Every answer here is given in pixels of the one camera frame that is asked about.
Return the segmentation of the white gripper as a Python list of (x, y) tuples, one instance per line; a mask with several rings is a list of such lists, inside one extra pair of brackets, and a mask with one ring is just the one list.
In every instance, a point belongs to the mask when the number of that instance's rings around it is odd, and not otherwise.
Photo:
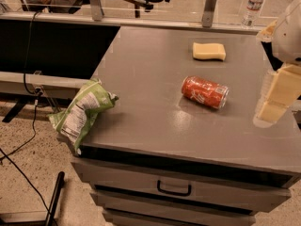
[(301, 67), (294, 65), (301, 64), (301, 0), (293, 0), (256, 39), (272, 42), (273, 56), (286, 62), (277, 71), (269, 70), (262, 81), (253, 123), (268, 128), (276, 124), (301, 95)]

